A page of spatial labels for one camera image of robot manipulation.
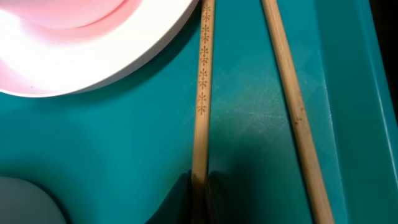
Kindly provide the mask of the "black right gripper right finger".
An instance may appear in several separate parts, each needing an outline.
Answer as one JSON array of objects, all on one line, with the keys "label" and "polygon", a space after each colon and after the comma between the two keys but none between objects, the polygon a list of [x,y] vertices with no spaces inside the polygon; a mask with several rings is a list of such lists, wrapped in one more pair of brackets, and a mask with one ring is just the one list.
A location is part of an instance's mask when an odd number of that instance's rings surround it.
[{"label": "black right gripper right finger", "polygon": [[223,188],[224,175],[220,172],[209,174],[205,189],[207,223],[227,224],[229,222],[228,196]]}]

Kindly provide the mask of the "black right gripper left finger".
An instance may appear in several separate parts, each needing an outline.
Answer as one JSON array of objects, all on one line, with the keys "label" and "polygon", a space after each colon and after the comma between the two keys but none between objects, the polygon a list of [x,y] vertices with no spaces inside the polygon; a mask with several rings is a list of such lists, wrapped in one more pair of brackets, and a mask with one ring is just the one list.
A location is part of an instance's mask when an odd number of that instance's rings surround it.
[{"label": "black right gripper left finger", "polygon": [[191,173],[179,176],[146,224],[189,224],[192,215]]}]

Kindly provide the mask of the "bamboo chopstick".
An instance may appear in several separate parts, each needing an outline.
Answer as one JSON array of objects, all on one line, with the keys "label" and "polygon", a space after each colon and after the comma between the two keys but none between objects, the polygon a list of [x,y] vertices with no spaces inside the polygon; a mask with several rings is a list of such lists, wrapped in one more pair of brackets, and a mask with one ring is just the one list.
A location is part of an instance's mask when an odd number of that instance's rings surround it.
[{"label": "bamboo chopstick", "polygon": [[207,211],[205,208],[205,190],[208,177],[214,21],[215,0],[203,0],[201,6],[200,51],[192,160],[191,222],[194,224],[204,223]]},{"label": "bamboo chopstick", "polygon": [[334,224],[292,54],[276,0],[262,0],[315,223]]}]

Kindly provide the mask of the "grey bowl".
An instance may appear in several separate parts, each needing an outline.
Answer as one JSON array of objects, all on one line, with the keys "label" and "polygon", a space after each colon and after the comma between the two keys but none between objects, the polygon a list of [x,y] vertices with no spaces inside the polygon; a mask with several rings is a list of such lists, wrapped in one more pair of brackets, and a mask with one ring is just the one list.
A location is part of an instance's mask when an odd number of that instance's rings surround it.
[{"label": "grey bowl", "polygon": [[66,224],[58,205],[38,186],[1,177],[1,224]]}]

